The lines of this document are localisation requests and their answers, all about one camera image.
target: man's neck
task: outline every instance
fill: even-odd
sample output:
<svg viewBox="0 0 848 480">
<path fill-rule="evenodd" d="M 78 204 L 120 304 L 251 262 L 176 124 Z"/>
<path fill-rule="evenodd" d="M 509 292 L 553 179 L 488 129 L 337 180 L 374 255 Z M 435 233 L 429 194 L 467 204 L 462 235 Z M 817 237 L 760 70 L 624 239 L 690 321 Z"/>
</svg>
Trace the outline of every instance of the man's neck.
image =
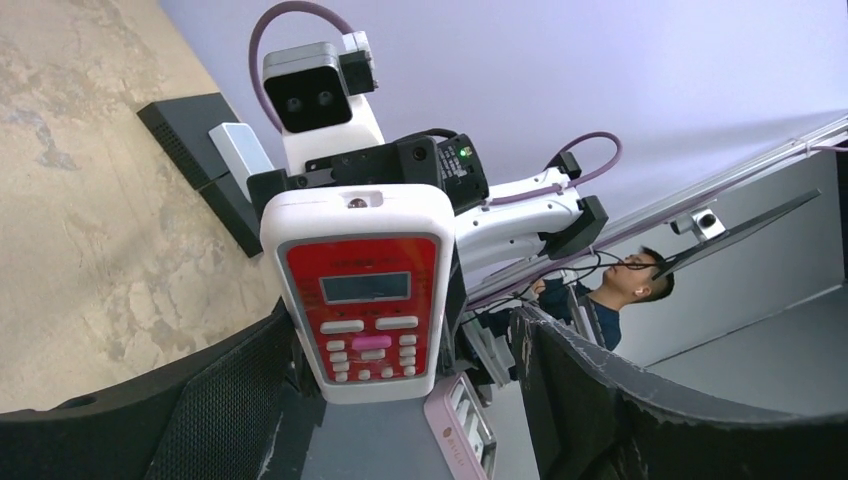
<svg viewBox="0 0 848 480">
<path fill-rule="evenodd" d="M 610 310 L 615 310 L 616 312 L 627 305 L 627 301 L 622 298 L 619 292 L 611 290 L 603 285 L 598 287 L 596 290 L 589 292 L 589 298 L 591 298 L 593 302 L 603 305 Z"/>
</svg>

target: pink button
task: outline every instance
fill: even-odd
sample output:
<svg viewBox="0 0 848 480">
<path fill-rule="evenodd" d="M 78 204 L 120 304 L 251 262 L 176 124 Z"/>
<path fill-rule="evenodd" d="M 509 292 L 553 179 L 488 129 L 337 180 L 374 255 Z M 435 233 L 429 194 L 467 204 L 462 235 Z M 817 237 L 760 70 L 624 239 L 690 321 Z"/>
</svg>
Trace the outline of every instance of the pink button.
<svg viewBox="0 0 848 480">
<path fill-rule="evenodd" d="M 376 337 L 356 337 L 353 339 L 351 348 L 356 351 L 376 350 L 378 348 L 389 348 L 392 346 L 392 337 L 379 335 Z"/>
</svg>

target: floor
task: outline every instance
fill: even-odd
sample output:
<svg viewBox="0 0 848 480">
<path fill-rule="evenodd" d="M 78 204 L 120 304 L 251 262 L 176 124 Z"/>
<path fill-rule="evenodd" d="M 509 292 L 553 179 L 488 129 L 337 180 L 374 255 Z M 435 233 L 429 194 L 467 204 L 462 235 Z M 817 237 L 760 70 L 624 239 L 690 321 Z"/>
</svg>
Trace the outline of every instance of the floor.
<svg viewBox="0 0 848 480">
<path fill-rule="evenodd" d="M 124 381 L 270 311 L 255 262 L 135 115 L 216 90 L 155 0 L 3 0 L 0 411 Z"/>
</svg>

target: beige surface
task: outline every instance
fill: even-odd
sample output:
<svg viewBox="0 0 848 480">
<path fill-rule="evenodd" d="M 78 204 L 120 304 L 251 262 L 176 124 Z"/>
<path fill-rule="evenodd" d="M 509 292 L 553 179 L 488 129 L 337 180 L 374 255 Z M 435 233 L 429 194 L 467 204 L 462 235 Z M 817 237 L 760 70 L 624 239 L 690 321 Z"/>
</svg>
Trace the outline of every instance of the beige surface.
<svg viewBox="0 0 848 480">
<path fill-rule="evenodd" d="M 110 386 L 270 310 L 135 115 L 215 90 L 155 0 L 0 1 L 0 411 Z"/>
</svg>

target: cable connector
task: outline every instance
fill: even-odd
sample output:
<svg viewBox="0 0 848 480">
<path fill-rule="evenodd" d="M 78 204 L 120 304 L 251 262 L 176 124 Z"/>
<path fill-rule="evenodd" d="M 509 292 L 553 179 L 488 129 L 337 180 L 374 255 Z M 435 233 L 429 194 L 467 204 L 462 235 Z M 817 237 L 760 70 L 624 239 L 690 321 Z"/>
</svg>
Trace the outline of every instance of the cable connector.
<svg viewBox="0 0 848 480">
<path fill-rule="evenodd" d="M 349 95 L 373 92 L 377 89 L 374 77 L 374 56 L 365 32 L 353 32 L 342 36 L 345 53 L 339 56 L 339 64 L 347 84 Z"/>
</svg>

